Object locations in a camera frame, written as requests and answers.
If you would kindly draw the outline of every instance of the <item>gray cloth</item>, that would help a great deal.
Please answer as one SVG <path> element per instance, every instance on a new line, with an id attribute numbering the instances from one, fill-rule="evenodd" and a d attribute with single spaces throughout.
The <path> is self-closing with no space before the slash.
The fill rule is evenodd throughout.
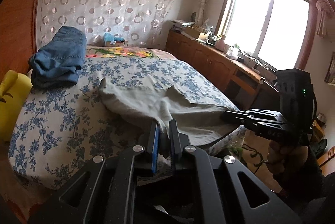
<path id="1" fill-rule="evenodd" d="M 207 148 L 234 131 L 238 125 L 220 119 L 231 107 L 191 103 L 177 86 L 158 89 L 153 86 L 122 87 L 104 78 L 99 86 L 103 104 L 121 117 L 150 132 L 152 120 L 160 126 L 160 152 L 167 155 L 170 147 L 168 134 L 171 119 L 177 121 L 178 131 L 188 135 L 192 145 Z"/>

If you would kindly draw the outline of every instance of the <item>cabinet door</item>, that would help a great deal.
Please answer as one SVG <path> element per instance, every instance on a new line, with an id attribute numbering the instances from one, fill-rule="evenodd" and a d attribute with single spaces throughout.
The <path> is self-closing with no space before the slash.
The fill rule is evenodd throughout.
<path id="1" fill-rule="evenodd" d="M 231 70 L 222 62 L 210 60 L 208 64 L 208 80 L 220 91 L 224 91 L 230 79 Z"/>
<path id="2" fill-rule="evenodd" d="M 173 54 L 176 58 L 179 58 L 178 53 L 180 43 L 179 41 L 177 41 L 175 34 L 173 32 L 170 32 L 167 38 L 168 39 L 166 41 L 165 51 Z"/>
<path id="3" fill-rule="evenodd" d="M 179 43 L 179 59 L 187 62 L 188 64 L 192 63 L 192 58 L 194 55 L 195 49 L 186 41 L 180 41 Z"/>
<path id="4" fill-rule="evenodd" d="M 196 49 L 192 59 L 192 66 L 200 74 L 207 78 L 207 69 L 208 69 L 209 55 L 202 52 L 199 49 Z"/>

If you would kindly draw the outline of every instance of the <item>wooden cabinet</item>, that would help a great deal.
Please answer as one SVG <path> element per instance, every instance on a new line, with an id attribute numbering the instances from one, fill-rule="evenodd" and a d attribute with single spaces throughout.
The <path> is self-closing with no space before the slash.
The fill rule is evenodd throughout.
<path id="1" fill-rule="evenodd" d="M 180 59 L 188 64 L 191 64 L 193 56 L 195 54 L 194 44 L 187 41 L 179 41 L 178 55 Z"/>
<path id="2" fill-rule="evenodd" d="M 318 164 L 324 176 L 335 172 L 335 146 L 318 159 Z"/>
<path id="3" fill-rule="evenodd" d="M 179 56 L 179 42 L 177 34 L 175 32 L 170 32 L 167 37 L 165 51 L 173 54 L 175 57 Z"/>
<path id="4" fill-rule="evenodd" d="M 209 63 L 208 80 L 219 90 L 224 91 L 233 74 L 224 63 L 217 60 L 211 60 Z"/>
<path id="5" fill-rule="evenodd" d="M 165 50 L 179 60 L 189 63 L 230 100 L 238 97 L 240 89 L 245 91 L 248 98 L 243 99 L 243 103 L 238 102 L 241 109 L 249 109 L 262 90 L 259 84 L 261 77 L 253 70 L 227 58 L 217 49 L 198 43 L 182 34 L 170 31 Z M 265 109 L 264 101 L 260 103 L 259 108 Z"/>
<path id="6" fill-rule="evenodd" d="M 196 49 L 191 62 L 193 68 L 206 78 L 209 66 L 209 59 L 210 57 L 208 54 L 202 52 L 200 49 Z"/>

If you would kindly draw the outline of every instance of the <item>wooden bed frame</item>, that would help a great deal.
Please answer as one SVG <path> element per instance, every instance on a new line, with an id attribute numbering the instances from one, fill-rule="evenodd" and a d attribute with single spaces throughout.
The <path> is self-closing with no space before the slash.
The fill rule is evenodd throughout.
<path id="1" fill-rule="evenodd" d="M 0 3 L 0 81 L 8 70 L 26 74 L 36 52 L 37 0 Z"/>

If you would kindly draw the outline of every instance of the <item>black cable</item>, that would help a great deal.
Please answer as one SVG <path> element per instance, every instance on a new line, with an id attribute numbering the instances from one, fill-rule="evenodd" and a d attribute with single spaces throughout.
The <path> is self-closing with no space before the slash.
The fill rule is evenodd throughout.
<path id="1" fill-rule="evenodd" d="M 258 169 L 262 166 L 263 163 L 261 163 L 261 165 L 259 167 L 257 167 L 256 171 L 254 172 L 254 175 L 256 174 L 256 172 L 258 171 Z"/>
<path id="2" fill-rule="evenodd" d="M 313 124 L 314 120 L 316 119 L 316 111 L 317 111 L 317 108 L 318 108 L 318 105 L 316 103 L 316 96 L 315 96 L 314 92 L 313 92 L 313 101 L 314 101 L 314 113 L 313 113 L 313 117 L 312 117 L 312 124 Z"/>

